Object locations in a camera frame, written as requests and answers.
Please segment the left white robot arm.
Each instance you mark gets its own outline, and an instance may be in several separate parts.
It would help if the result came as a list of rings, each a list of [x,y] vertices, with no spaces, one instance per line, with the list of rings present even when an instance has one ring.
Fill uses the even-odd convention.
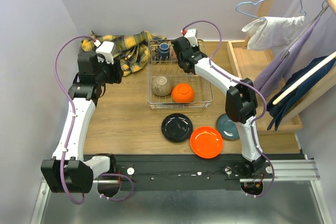
[[[70,98],[64,129],[51,159],[41,164],[41,172],[53,193],[88,193],[95,178],[112,179],[116,159],[98,154],[85,161],[83,147],[91,117],[107,84],[119,84],[123,71],[112,53],[87,51],[78,55],[78,73],[69,88]]]

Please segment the blue mug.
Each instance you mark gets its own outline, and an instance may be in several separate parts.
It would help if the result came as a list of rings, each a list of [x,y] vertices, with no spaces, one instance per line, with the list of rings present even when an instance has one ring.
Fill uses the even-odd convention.
[[[157,55],[159,60],[167,60],[170,57],[170,45],[161,43],[157,49]]]

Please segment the orange bowl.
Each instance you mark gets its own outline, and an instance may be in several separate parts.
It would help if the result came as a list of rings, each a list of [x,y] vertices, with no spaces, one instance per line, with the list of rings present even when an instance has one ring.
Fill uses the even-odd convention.
[[[190,103],[194,101],[195,93],[187,83],[179,83],[172,90],[172,100],[176,103]]]

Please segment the orange plate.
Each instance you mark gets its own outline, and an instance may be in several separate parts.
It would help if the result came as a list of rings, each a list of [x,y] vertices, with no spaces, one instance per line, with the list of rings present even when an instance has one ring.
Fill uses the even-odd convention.
[[[201,126],[191,134],[190,146],[197,156],[211,159],[221,153],[224,142],[216,129],[209,126]]]

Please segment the teal blue plate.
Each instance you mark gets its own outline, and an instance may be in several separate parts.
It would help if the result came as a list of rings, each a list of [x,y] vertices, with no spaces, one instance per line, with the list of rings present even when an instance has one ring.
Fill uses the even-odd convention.
[[[222,138],[230,141],[239,139],[236,124],[228,117],[227,114],[222,114],[216,121],[216,129]]]

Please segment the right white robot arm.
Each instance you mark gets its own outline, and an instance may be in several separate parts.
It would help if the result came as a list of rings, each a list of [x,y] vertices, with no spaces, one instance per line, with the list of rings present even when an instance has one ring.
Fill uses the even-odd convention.
[[[256,128],[256,109],[258,107],[253,82],[233,76],[211,61],[185,37],[171,42],[177,56],[178,66],[185,73],[198,75],[221,90],[226,96],[225,112],[237,127],[241,141],[243,163],[242,173],[249,178],[255,177],[266,163],[260,147]]]

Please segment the wire metal dish rack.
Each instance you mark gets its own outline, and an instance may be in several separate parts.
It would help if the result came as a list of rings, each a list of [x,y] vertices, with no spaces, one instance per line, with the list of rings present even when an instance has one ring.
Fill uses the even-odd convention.
[[[159,46],[167,43],[170,46],[170,55],[161,57]],[[177,60],[172,56],[173,47],[170,40],[158,39],[148,42],[150,55],[148,56],[147,68],[147,94],[148,103],[152,109],[198,109],[206,108],[213,101],[212,86],[209,81],[192,73],[185,73],[181,69]],[[175,103],[171,94],[159,96],[154,93],[152,84],[155,78],[164,76],[172,82],[173,86],[180,83],[189,84],[195,93],[195,97],[190,103]]]

